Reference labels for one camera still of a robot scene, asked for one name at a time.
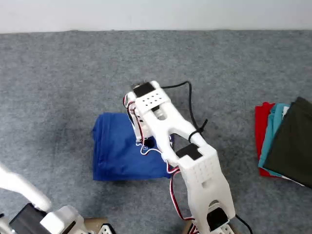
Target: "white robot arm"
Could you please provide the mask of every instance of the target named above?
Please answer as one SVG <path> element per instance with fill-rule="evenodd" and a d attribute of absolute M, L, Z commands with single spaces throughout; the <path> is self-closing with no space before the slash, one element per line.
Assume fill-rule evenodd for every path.
<path fill-rule="evenodd" d="M 23 195 L 30 201 L 12 220 L 0 214 L 0 234 L 96 234 L 86 230 L 84 219 L 72 206 L 47 213 L 51 201 L 21 175 L 0 163 L 0 188 Z M 112 234 L 103 225 L 99 234 Z"/>
<path fill-rule="evenodd" d="M 233 234 L 228 222 L 235 216 L 235 209 L 217 151 L 183 118 L 156 81 L 134 88 L 124 98 L 124 105 L 137 142 L 144 144 L 145 138 L 153 136 L 162 159 L 179 168 L 188 191 L 190 219 L 198 232 Z M 170 134 L 188 139 L 190 144 L 175 152 Z"/>

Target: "white wire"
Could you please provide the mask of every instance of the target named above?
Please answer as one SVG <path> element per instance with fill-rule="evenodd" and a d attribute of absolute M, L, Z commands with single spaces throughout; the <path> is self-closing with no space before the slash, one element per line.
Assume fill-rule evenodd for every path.
<path fill-rule="evenodd" d="M 123 106 L 126 107 L 126 97 L 127 95 L 125 95 L 125 97 L 123 98 Z"/>
<path fill-rule="evenodd" d="M 129 121 L 131 122 L 131 124 L 132 124 L 132 120 L 130 119 L 130 116 L 127 114 L 127 116 L 128 116 L 128 119 L 129 119 Z"/>
<path fill-rule="evenodd" d="M 168 161 L 166 160 L 166 170 L 167 170 L 167 173 L 172 174 L 172 173 L 175 173 L 177 170 L 179 170 L 178 167 L 175 168 L 175 169 L 172 169 L 172 171 L 169 171 L 168 169 L 169 169 L 169 163 L 168 163 Z"/>
<path fill-rule="evenodd" d="M 146 151 L 146 152 L 143 153 L 143 147 L 144 147 L 145 137 L 144 137 L 142 125 L 140 124 L 140 121 L 138 120 L 138 117 L 137 117 L 135 111 L 134 111 L 133 113 L 134 113 L 134 115 L 136 116 L 136 122 L 137 122 L 137 124 L 138 124 L 138 126 L 139 126 L 139 128 L 140 128 L 140 133 L 142 134 L 142 135 L 141 135 L 142 146 L 141 146 L 141 149 L 140 149 L 140 153 L 141 153 L 142 155 L 147 155 L 150 151 L 156 151 L 156 152 L 162 154 L 162 152 L 161 152 L 160 150 L 158 150 L 158 149 L 149 149 L 148 151 Z"/>

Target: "stack of folded clothes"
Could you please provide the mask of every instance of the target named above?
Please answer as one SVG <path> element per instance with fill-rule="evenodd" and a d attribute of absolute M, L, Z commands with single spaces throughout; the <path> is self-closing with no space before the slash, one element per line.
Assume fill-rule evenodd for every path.
<path fill-rule="evenodd" d="M 298 97 L 291 105 L 255 107 L 255 140 L 262 176 L 290 179 L 312 188 L 312 104 Z"/>

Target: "floor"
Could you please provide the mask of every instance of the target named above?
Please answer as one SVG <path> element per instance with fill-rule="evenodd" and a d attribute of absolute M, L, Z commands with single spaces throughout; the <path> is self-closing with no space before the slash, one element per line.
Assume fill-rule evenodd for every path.
<path fill-rule="evenodd" d="M 254 107 L 312 101 L 312 31 L 132 31 L 0 35 L 0 160 L 46 193 L 54 208 L 107 217 L 117 233 L 182 231 L 168 179 L 92 180 L 91 129 L 102 112 L 124 112 L 138 81 L 190 80 L 204 137 L 218 150 L 236 212 L 255 234 L 312 233 L 312 190 L 260 177 Z M 190 120 L 186 87 L 170 90 Z M 176 196 L 187 213 L 183 181 Z M 27 202 L 0 191 L 12 218 Z M 248 230 L 237 220 L 241 233 Z"/>

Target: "folded blue shirt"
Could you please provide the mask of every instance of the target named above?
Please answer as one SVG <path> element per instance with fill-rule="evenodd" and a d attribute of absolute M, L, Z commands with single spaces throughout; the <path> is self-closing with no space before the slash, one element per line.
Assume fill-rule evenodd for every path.
<path fill-rule="evenodd" d="M 138 180 L 167 177 L 166 163 L 160 153 L 150 151 L 144 156 L 126 114 L 104 113 L 93 128 L 94 180 Z M 151 137 L 156 148 L 156 141 Z"/>
<path fill-rule="evenodd" d="M 276 131 L 278 130 L 279 126 L 281 125 L 282 119 L 283 119 L 283 110 L 284 106 L 289 107 L 289 105 L 284 103 L 278 103 L 275 104 L 272 109 L 271 113 L 268 116 L 268 126 L 265 132 L 265 137 L 262 145 L 261 155 L 258 167 L 263 168 L 263 164 L 268 156 L 272 140 L 274 138 L 274 135 Z M 273 172 L 271 170 L 268 170 L 266 168 L 263 168 L 264 170 L 268 171 L 270 175 L 272 176 L 279 176 L 282 177 L 279 173 Z"/>

